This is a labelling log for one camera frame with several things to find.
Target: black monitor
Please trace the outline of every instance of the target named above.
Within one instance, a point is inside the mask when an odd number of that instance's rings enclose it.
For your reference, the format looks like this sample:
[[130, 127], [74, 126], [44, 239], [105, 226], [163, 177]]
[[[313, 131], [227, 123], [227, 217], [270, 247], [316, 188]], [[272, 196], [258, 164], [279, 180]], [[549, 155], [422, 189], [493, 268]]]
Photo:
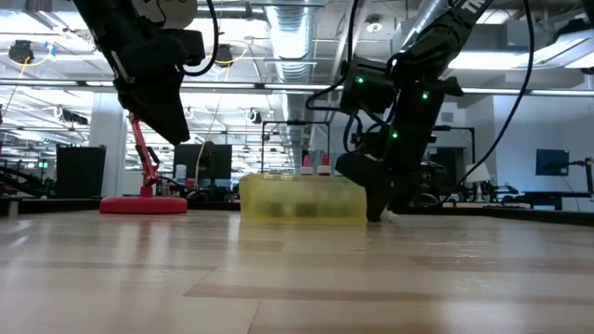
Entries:
[[536, 175], [567, 176], [569, 174], [569, 151], [564, 149], [537, 149]]
[[[196, 161], [202, 145], [178, 145], [174, 151], [174, 175], [177, 165], [186, 165], [186, 179], [196, 178]], [[207, 145], [200, 158], [198, 177], [204, 179], [231, 178], [231, 145]]]

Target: yellow translucent container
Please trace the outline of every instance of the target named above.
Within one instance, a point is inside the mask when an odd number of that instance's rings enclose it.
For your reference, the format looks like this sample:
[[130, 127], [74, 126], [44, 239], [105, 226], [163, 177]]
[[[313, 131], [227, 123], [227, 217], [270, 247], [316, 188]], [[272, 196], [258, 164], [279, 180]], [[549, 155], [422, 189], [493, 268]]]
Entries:
[[250, 174], [239, 181], [242, 223], [365, 225], [365, 189], [343, 177]]

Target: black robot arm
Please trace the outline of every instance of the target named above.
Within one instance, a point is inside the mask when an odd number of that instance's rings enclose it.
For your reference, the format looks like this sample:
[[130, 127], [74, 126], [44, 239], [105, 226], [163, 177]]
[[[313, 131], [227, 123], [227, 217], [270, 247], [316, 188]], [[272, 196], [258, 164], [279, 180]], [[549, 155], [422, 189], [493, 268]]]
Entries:
[[205, 58], [200, 32], [162, 29], [132, 0], [74, 0], [113, 72], [122, 106], [176, 145], [189, 140], [179, 88]]
[[354, 57], [348, 64], [341, 112], [360, 110], [377, 120], [391, 108], [379, 132], [358, 134], [359, 146], [337, 160], [336, 170], [367, 192], [368, 219], [379, 221], [389, 204], [401, 212], [416, 195], [420, 163], [432, 141], [446, 95], [462, 96], [456, 78], [440, 80], [493, 0], [459, 0], [386, 63]]

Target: ceiling duct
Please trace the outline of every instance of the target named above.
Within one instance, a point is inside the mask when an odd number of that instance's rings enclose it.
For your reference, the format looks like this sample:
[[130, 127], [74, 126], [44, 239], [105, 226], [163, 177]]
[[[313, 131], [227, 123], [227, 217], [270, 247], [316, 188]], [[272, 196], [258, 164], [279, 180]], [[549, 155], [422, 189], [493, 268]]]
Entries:
[[[291, 60], [277, 62], [278, 79], [282, 83], [308, 83], [311, 81], [312, 65], [294, 60], [309, 59], [313, 44], [313, 9], [302, 6], [268, 6], [266, 15], [271, 25], [270, 42], [275, 58]], [[286, 120], [312, 121], [313, 114], [305, 112], [307, 96], [282, 96]], [[300, 166], [302, 148], [309, 142], [303, 136], [303, 128], [289, 129], [289, 140], [295, 166]]]
[[[235, 1], [231, 4], [216, 4], [214, 10], [217, 16], [225, 19], [246, 19], [268, 21], [262, 7], [252, 7], [249, 2], [238, 4]], [[208, 6], [198, 6], [196, 19], [210, 19], [211, 13]]]

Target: white pillar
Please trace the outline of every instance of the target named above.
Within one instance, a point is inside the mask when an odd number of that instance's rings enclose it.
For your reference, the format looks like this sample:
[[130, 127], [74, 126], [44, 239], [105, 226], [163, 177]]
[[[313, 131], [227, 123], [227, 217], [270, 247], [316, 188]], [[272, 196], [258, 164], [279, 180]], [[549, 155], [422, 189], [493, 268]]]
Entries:
[[126, 159], [127, 112], [113, 93], [95, 93], [89, 146], [107, 148], [101, 196], [120, 196]]

